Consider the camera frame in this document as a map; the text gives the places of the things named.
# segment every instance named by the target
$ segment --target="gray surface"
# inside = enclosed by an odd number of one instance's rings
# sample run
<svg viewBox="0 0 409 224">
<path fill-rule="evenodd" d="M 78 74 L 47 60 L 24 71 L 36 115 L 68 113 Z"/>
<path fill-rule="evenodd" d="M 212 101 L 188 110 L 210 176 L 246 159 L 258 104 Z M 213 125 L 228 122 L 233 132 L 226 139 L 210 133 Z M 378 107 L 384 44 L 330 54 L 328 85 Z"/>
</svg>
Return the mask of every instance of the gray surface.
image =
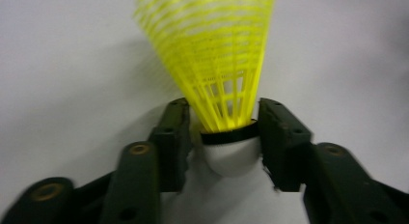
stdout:
<svg viewBox="0 0 409 224">
<path fill-rule="evenodd" d="M 259 84 L 314 141 L 409 188 L 409 0 L 277 0 Z M 0 211 L 32 182 L 115 167 L 180 97 L 131 19 L 133 0 L 0 0 Z M 261 170 L 221 179 L 192 154 L 164 223 L 307 223 Z"/>
</svg>

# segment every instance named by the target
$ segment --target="yellow shuttlecock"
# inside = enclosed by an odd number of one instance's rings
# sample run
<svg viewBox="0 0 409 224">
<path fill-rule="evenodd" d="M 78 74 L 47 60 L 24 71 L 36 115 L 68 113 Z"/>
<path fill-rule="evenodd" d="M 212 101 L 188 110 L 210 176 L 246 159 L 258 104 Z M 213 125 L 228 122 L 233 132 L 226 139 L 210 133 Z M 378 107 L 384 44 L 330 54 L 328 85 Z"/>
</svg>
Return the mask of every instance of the yellow shuttlecock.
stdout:
<svg viewBox="0 0 409 224">
<path fill-rule="evenodd" d="M 252 122 L 273 2 L 136 2 L 136 21 L 209 133 Z"/>
</svg>

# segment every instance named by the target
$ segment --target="brass screw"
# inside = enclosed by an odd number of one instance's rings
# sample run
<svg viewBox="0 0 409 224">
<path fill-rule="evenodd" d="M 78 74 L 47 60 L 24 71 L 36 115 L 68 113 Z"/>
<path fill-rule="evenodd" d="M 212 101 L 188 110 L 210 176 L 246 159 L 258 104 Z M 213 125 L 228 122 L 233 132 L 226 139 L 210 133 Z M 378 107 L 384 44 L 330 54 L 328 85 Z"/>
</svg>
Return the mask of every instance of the brass screw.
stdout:
<svg viewBox="0 0 409 224">
<path fill-rule="evenodd" d="M 327 151 L 327 153 L 335 155 L 335 156 L 342 156 L 345 154 L 345 152 L 343 151 L 343 149 L 341 149 L 340 147 L 336 147 L 336 146 L 325 146 L 325 151 Z"/>
<path fill-rule="evenodd" d="M 150 150 L 148 145 L 134 145 L 130 147 L 129 153 L 130 154 L 145 154 Z"/>
<path fill-rule="evenodd" d="M 63 188 L 63 185 L 60 183 L 45 184 L 31 193 L 31 199 L 36 202 L 47 201 L 59 195 Z"/>
</svg>

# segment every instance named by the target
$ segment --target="shuttlecock base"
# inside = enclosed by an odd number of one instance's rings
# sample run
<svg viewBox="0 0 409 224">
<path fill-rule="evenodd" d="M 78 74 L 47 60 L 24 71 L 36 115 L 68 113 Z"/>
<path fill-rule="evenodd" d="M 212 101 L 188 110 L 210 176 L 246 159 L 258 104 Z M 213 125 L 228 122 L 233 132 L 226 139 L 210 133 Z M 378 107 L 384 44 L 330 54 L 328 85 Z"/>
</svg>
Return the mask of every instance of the shuttlecock base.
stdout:
<svg viewBox="0 0 409 224">
<path fill-rule="evenodd" d="M 208 166 L 223 177 L 244 175 L 259 161 L 259 132 L 256 122 L 228 132 L 201 133 L 201 136 Z"/>
</svg>

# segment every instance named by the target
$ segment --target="white background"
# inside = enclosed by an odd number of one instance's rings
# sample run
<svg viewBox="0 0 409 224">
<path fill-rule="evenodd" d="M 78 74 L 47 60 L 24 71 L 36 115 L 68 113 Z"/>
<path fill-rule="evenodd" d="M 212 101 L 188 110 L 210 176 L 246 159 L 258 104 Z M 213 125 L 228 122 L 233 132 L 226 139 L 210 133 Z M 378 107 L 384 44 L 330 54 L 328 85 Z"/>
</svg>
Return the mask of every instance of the white background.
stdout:
<svg viewBox="0 0 409 224">
<path fill-rule="evenodd" d="M 2 213 L 33 182 L 113 170 L 181 97 L 133 1 L 0 0 Z M 409 0 L 277 0 L 259 95 L 409 190 Z M 301 194 L 274 192 L 261 166 L 222 179 L 191 159 L 183 193 L 163 198 L 164 223 L 307 223 Z"/>
</svg>

